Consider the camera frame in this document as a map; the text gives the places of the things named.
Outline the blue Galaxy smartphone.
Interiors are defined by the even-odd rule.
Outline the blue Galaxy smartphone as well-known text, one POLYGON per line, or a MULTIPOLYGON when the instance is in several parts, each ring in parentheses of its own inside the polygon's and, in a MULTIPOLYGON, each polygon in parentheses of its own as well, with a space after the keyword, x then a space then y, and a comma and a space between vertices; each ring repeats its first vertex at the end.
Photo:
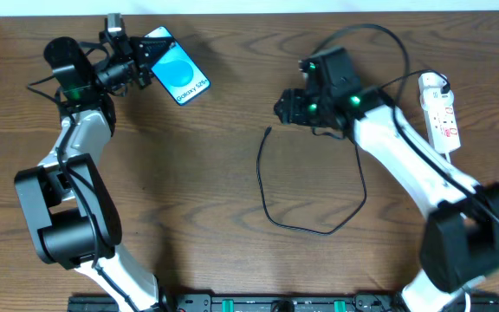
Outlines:
POLYGON ((178 105, 187 105, 211 87, 211 81, 166 27, 160 26, 146 37, 172 39, 171 47, 153 65, 152 72, 178 105))

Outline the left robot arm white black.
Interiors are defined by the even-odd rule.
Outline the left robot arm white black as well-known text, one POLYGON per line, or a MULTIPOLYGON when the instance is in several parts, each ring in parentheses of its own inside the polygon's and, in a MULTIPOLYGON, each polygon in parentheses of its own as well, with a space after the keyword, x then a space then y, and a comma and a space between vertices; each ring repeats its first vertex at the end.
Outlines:
POLYGON ((43 57, 59 83, 50 96, 61 132, 37 166, 14 186, 36 254, 98 283, 120 311, 174 311, 175 299, 122 244, 120 216, 97 170, 113 137, 115 96, 150 85, 150 69, 176 44, 172 36, 127 36, 104 30, 97 43, 62 36, 43 57))

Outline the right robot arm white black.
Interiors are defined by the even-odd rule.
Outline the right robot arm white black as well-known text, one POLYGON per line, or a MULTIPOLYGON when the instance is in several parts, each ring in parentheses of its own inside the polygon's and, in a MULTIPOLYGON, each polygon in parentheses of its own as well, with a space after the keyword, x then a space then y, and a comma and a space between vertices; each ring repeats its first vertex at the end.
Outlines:
POLYGON ((441 311, 499 270, 499 183, 480 185, 439 155, 379 87, 363 88, 344 48, 299 62, 306 85, 283 91, 283 124, 332 128, 370 153, 426 220, 421 270, 396 310, 441 311))

